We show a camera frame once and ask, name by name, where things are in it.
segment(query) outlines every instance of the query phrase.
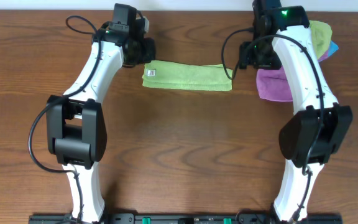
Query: white wall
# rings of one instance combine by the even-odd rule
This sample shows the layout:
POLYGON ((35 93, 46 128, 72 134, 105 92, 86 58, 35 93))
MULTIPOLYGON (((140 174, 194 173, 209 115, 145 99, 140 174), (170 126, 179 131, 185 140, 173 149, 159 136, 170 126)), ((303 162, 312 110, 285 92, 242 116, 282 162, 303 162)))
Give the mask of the white wall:
MULTIPOLYGON (((250 11, 252 0, 0 0, 0 9, 106 9, 123 3, 139 10, 250 11)), ((358 0, 281 0, 283 6, 302 5, 307 11, 356 11, 358 0)))

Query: cloth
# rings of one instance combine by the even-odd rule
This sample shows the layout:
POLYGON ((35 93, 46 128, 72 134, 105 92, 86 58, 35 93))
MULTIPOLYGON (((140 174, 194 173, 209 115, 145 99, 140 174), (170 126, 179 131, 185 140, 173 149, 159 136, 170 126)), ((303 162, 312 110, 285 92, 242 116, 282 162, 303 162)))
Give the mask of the cloth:
POLYGON ((229 91, 231 80, 223 65, 185 65, 154 60, 145 64, 143 86, 177 90, 229 91))
MULTIPOLYGON (((314 52, 319 62, 330 57, 339 47, 331 41, 333 31, 324 22, 310 21, 311 38, 314 52)), ((257 72, 256 84, 261 99, 291 102, 292 95, 283 67, 279 70, 263 70, 257 72)))
MULTIPOLYGON (((332 56, 339 49, 338 45, 331 41, 329 49, 319 58, 319 62, 332 56)), ((256 76, 256 85, 261 99, 292 102, 292 95, 284 68, 279 70, 259 69, 256 76)))

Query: light green cloth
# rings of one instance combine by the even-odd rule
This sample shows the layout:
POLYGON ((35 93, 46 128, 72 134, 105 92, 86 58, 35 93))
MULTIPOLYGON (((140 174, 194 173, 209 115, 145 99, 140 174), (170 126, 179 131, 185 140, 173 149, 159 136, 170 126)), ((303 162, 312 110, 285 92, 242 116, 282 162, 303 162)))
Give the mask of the light green cloth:
POLYGON ((313 43, 316 58, 321 58, 329 49, 333 30, 325 22, 310 21, 311 41, 313 43))
POLYGON ((176 90, 229 91, 231 80, 222 65, 185 65, 154 60, 145 64, 143 86, 176 90))

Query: pink cloth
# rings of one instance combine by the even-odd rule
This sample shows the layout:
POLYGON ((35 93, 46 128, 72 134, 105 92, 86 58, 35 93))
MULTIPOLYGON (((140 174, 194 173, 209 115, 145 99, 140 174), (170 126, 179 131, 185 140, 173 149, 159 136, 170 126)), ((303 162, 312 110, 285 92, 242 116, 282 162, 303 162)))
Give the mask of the pink cloth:
MULTIPOLYGON (((318 61, 326 60, 329 56, 329 50, 327 50, 318 61)), ((290 86, 283 67, 279 70, 259 69, 256 74, 256 86, 261 99, 292 102, 290 86)))

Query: wood grain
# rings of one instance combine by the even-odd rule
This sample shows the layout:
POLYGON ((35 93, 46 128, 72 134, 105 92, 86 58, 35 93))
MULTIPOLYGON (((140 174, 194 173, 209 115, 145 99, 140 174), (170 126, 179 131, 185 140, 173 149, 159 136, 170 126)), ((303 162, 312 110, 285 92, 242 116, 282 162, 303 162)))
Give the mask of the wood grain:
MULTIPOLYGON (((65 175, 38 169, 27 153, 31 123, 51 94, 62 94, 90 53, 90 37, 67 29, 67 16, 95 24, 110 11, 0 11, 0 223, 26 223, 37 213, 68 213, 65 175)), ((217 64, 224 38, 252 24, 250 12, 143 12, 160 60, 217 64)), ((321 66, 354 122, 319 175, 309 212, 340 212, 358 223, 358 13, 309 13, 327 22, 340 50, 321 66)), ((73 22, 79 29, 85 24, 73 22)), ((227 44, 229 67, 250 34, 227 44)), ((101 188, 109 209, 140 213, 236 213, 268 210, 280 189, 284 158, 278 132, 291 103, 261 100, 255 70, 241 70, 233 91, 142 87, 143 66, 120 70, 104 101, 108 146, 101 188)), ((47 151, 45 120, 34 136, 36 156, 59 168, 47 151)))

